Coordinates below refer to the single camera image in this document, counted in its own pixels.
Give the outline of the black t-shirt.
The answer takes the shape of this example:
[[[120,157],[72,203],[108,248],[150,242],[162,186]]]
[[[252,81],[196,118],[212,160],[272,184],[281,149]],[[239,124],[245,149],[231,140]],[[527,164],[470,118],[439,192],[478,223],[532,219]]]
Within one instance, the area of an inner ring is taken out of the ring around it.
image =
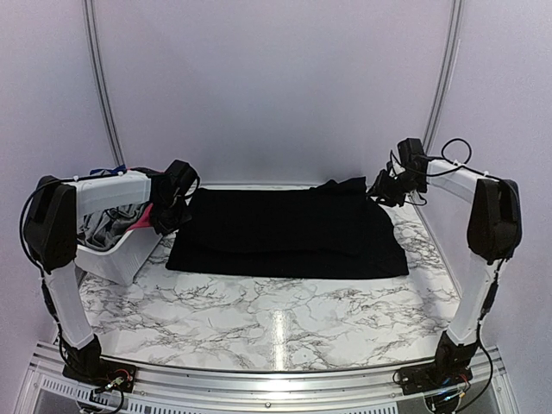
[[[201,188],[189,208],[168,270],[351,280],[409,273],[392,220],[363,177],[303,190]]]

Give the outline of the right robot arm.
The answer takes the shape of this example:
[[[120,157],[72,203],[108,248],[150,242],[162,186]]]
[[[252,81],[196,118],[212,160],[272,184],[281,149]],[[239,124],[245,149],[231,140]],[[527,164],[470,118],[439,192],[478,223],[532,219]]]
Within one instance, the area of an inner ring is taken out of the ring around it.
[[[455,316],[442,333],[435,360],[427,369],[433,385],[445,386],[480,349],[482,323],[498,292],[502,267],[513,257],[523,230],[515,181],[478,171],[445,154],[430,156],[418,138],[398,144],[368,194],[380,204],[402,206],[407,195],[423,194],[431,186],[471,205],[467,246],[474,279],[463,289]]]

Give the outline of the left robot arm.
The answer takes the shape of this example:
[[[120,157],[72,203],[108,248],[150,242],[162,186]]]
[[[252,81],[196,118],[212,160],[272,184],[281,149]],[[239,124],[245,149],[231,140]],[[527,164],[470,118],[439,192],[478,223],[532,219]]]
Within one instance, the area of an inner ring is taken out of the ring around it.
[[[88,382],[103,383],[110,371],[78,292],[78,220],[125,204],[147,203],[154,231],[167,235],[190,221],[186,201],[199,186],[196,170],[175,160],[163,172],[139,167],[104,176],[44,176],[25,201],[19,218],[22,250],[40,273],[66,367]]]

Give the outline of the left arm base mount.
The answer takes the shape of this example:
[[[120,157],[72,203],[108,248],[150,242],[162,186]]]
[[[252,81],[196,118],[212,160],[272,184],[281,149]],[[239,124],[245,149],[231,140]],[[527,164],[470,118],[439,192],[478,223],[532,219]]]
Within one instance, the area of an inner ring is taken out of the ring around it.
[[[100,360],[99,373],[84,374],[84,369],[77,372],[67,365],[63,368],[63,376],[96,387],[96,393],[122,391],[132,392],[137,375],[135,365],[119,361]]]

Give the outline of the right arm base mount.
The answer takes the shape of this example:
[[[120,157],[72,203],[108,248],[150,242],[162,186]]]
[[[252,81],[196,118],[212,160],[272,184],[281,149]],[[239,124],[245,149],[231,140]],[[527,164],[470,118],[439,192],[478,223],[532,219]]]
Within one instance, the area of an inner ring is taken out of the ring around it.
[[[436,363],[424,363],[401,367],[393,375],[393,382],[401,387],[404,395],[448,390],[467,386],[473,374],[469,367],[461,367],[449,373],[440,372]]]

